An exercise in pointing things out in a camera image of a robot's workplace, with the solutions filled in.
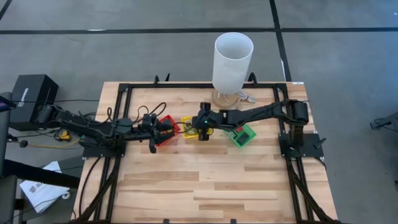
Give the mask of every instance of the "red toy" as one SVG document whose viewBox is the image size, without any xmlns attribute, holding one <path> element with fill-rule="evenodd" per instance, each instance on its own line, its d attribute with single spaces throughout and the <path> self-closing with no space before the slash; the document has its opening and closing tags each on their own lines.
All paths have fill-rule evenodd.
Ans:
<svg viewBox="0 0 398 224">
<path fill-rule="evenodd" d="M 180 131 L 180 127 L 178 125 L 175 125 L 175 121 L 173 120 L 173 118 L 170 115 L 166 115 L 164 118 L 162 118 L 160 120 L 161 123 L 163 123 L 163 121 L 169 119 L 172 123 L 172 126 L 174 127 L 174 136 Z M 166 142 L 168 142 L 171 138 L 169 138 L 168 140 L 160 143 L 160 144 L 156 144 L 156 146 L 163 146 Z"/>
</svg>

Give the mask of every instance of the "wood grain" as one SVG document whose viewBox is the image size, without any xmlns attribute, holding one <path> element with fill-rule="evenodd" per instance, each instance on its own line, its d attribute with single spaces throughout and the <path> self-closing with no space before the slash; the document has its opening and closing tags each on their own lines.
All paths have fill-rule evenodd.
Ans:
<svg viewBox="0 0 398 224">
<path fill-rule="evenodd" d="M 119 83 L 104 84 L 96 119 L 106 119 L 106 109 L 114 107 Z M 287 84 L 291 99 L 307 100 L 304 85 Z M 140 105 L 150 110 L 167 103 L 162 114 L 179 121 L 196 115 L 201 101 L 211 102 L 212 89 L 134 89 L 129 117 L 135 119 Z M 274 102 L 272 90 L 253 88 L 246 93 L 256 97 L 255 104 L 242 103 L 243 109 Z M 312 114 L 305 127 L 315 130 Z M 112 222 L 159 223 L 292 223 L 294 211 L 284 158 L 280 155 L 276 119 L 249 124 L 256 138 L 243 149 L 237 148 L 221 130 L 215 130 L 208 142 L 184 139 L 177 135 L 151 154 L 148 142 L 129 142 L 121 161 Z M 82 183 L 95 159 L 85 162 Z M 325 168 L 315 159 L 303 160 L 308 188 L 315 200 L 332 218 L 336 212 Z M 103 159 L 90 175 L 83 197 L 83 209 L 94 199 L 101 178 Z M 75 212 L 78 212 L 79 197 Z M 104 200 L 101 217 L 108 202 Z"/>
</svg>

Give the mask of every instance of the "black metal frame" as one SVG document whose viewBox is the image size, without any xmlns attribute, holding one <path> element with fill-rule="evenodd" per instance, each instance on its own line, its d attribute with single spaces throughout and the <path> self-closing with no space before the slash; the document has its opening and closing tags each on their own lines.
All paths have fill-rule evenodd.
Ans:
<svg viewBox="0 0 398 224">
<path fill-rule="evenodd" d="M 166 82 L 159 83 L 159 78 L 158 76 L 155 76 L 155 80 L 153 83 L 122 83 L 119 84 L 118 88 L 118 96 L 116 99 L 116 104 L 115 104 L 115 110 L 114 110 L 114 115 L 113 119 L 118 118 L 118 114 L 120 112 L 120 107 L 121 107 L 121 98 L 124 92 L 126 92 L 127 97 L 126 101 L 124 102 L 124 111 L 123 111 L 123 118 L 127 118 L 128 113 L 129 113 L 129 107 L 131 104 L 131 96 L 132 96 L 132 90 L 134 88 L 213 88 L 213 85 L 211 83 L 167 83 L 169 80 L 170 74 L 167 75 Z M 279 102 L 279 91 L 282 92 L 284 96 L 284 100 L 289 99 L 289 95 L 287 93 L 287 85 L 285 83 L 258 83 L 257 78 L 255 74 L 251 73 L 249 76 L 249 82 L 252 83 L 245 83 L 243 85 L 243 88 L 271 88 L 273 89 L 274 92 L 274 98 L 275 102 Z M 279 129 L 281 134 L 285 134 L 285 124 L 284 122 L 280 119 L 279 120 Z M 112 172 L 116 172 L 116 176 L 112 176 L 111 184 L 109 185 L 109 178 L 107 178 L 107 174 L 109 171 L 109 162 L 110 158 L 105 158 L 104 166 L 103 166 L 103 171 L 102 171 L 102 176 L 101 176 L 101 182 L 100 182 L 100 188 L 99 188 L 99 195 L 102 194 L 102 192 L 106 191 L 109 186 L 111 186 L 110 194 L 109 194 L 109 199 L 108 199 L 108 207 L 106 210 L 106 219 L 105 220 L 100 220 L 100 212 L 101 212 L 101 204 L 102 204 L 102 197 L 101 200 L 97 201 L 96 208 L 95 208 L 95 215 L 94 215 L 94 220 L 97 222 L 107 222 L 111 223 L 111 218 L 112 218 L 112 212 L 113 212 L 113 203 L 114 203 L 114 198 L 116 194 L 116 184 L 118 181 L 118 172 L 120 168 L 120 158 L 115 159 L 115 164 L 113 167 Z M 292 193 L 292 200 L 293 200 L 293 207 L 294 207 L 294 212 L 295 212 L 295 219 L 297 223 L 316 223 L 314 221 L 314 216 L 313 216 L 313 211 L 319 216 L 321 222 L 326 222 L 326 221 L 333 221 L 331 218 L 329 218 L 323 210 L 317 205 L 315 200 L 312 198 L 310 193 L 308 192 L 307 188 L 307 181 L 305 179 L 305 172 L 304 172 L 304 167 L 302 163 L 301 157 L 296 157 L 296 162 L 297 162 L 297 169 L 298 169 L 298 175 L 295 173 L 293 169 L 293 163 L 290 157 L 285 156 L 285 162 L 287 166 L 287 172 L 289 176 L 289 185 L 290 185 L 290 190 Z M 297 189 L 296 187 L 299 188 L 301 193 L 303 193 L 304 196 L 304 201 L 305 201 L 305 209 L 307 212 L 307 218 L 308 220 L 304 220 L 301 216 L 301 211 L 300 211 L 300 204 L 299 204 L 299 197 L 297 195 Z"/>
</svg>

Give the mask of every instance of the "yellow cable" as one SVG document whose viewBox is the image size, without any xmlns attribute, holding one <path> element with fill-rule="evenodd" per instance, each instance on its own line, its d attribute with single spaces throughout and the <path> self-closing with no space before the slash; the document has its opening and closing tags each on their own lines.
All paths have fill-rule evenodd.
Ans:
<svg viewBox="0 0 398 224">
<path fill-rule="evenodd" d="M 77 143 L 79 140 L 80 139 L 77 139 L 74 142 L 71 142 L 69 144 L 64 144 L 62 146 L 44 146 L 44 145 L 36 145 L 36 144 L 28 144 L 28 146 L 30 146 L 30 147 L 44 147 L 44 148 L 49 148 L 49 149 L 61 149 L 61 148 L 65 147 L 65 146 L 73 145 L 73 144 Z"/>
</svg>

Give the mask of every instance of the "wooden table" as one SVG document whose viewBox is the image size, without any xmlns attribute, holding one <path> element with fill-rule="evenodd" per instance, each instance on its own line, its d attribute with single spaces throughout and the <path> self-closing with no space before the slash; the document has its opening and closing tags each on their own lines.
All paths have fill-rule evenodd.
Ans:
<svg viewBox="0 0 398 224">
<path fill-rule="evenodd" d="M 114 108 L 118 85 L 118 82 L 104 84 L 97 110 L 98 121 L 106 119 L 108 107 Z M 307 100 L 302 83 L 287 83 L 287 88 L 290 99 Z M 196 115 L 201 101 L 211 102 L 212 91 L 137 88 L 132 93 L 129 117 L 134 120 L 141 105 L 152 110 L 163 101 L 167 108 L 161 117 L 170 114 L 180 120 Z M 243 110 L 274 102 L 271 89 L 245 88 L 244 91 L 255 96 L 257 102 L 243 103 Z M 121 160 L 112 222 L 161 223 L 168 218 L 172 223 L 229 223 L 235 218 L 238 223 L 294 223 L 286 164 L 279 149 L 278 121 L 267 119 L 249 125 L 257 136 L 242 149 L 222 130 L 215 130 L 207 142 L 184 139 L 179 134 L 165 146 L 158 147 L 157 154 L 149 152 L 148 141 L 129 142 Z M 304 130 L 315 130 L 311 112 Z M 94 161 L 95 158 L 85 161 L 75 202 L 76 213 L 83 181 Z M 90 175 L 83 209 L 98 192 L 103 161 L 99 161 Z M 310 193 L 326 214 L 337 218 L 325 168 L 313 158 L 303 158 L 303 163 Z M 299 197 L 302 216 L 306 218 L 301 193 Z M 105 195 L 102 218 L 107 198 Z"/>
</svg>

